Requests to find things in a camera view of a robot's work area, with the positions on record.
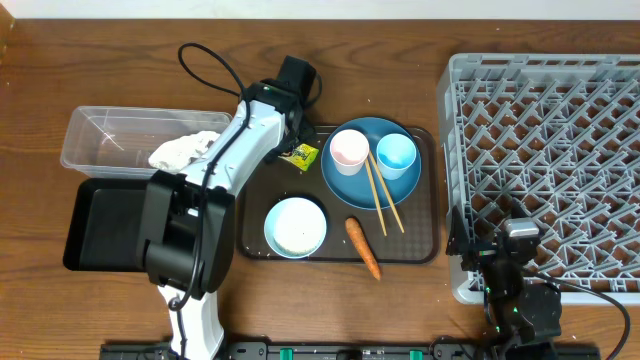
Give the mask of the foil and green wrapper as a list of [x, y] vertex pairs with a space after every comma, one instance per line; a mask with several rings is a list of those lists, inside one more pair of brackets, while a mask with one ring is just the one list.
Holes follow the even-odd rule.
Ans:
[[291, 152], [281, 155], [280, 159], [283, 159], [301, 171], [306, 172], [309, 170], [318, 154], [319, 150], [317, 148], [302, 143]]

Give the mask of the orange carrot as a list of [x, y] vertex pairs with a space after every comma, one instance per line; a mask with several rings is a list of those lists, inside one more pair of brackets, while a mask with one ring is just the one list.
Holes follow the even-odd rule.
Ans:
[[381, 270], [371, 251], [359, 222], [351, 217], [345, 220], [345, 229], [356, 251], [376, 280], [381, 279]]

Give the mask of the white tissue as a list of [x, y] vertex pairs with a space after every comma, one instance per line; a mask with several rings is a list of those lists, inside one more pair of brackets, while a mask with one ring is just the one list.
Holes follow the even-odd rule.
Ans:
[[157, 170], [179, 173], [201, 158], [219, 136], [215, 131], [200, 131], [167, 141], [149, 156], [148, 163]]

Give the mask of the light blue bowl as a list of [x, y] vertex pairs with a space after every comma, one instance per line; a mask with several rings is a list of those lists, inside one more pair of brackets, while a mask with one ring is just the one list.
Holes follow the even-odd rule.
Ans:
[[327, 234], [327, 219], [313, 201], [291, 197], [279, 201], [266, 215], [263, 232], [269, 247], [288, 259], [308, 257]]

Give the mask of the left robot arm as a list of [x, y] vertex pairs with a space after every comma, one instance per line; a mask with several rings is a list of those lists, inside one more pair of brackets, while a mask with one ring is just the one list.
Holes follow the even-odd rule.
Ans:
[[232, 122], [202, 158], [149, 180], [136, 265], [169, 307], [170, 349], [180, 358], [218, 353], [224, 331], [216, 291], [234, 253], [237, 196], [264, 159], [291, 152], [309, 133], [305, 110], [319, 83], [307, 61], [286, 57], [275, 78], [241, 90]]

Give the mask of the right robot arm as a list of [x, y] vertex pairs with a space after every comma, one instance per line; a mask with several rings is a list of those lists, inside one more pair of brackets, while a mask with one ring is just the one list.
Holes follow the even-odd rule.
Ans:
[[472, 239], [461, 211], [452, 210], [446, 254], [458, 256], [463, 271], [482, 275], [485, 317], [496, 331], [478, 347], [476, 359], [540, 358], [542, 343], [561, 334], [559, 289], [524, 279], [523, 267], [536, 257], [541, 237], [541, 229], [516, 203], [503, 228], [483, 240]]

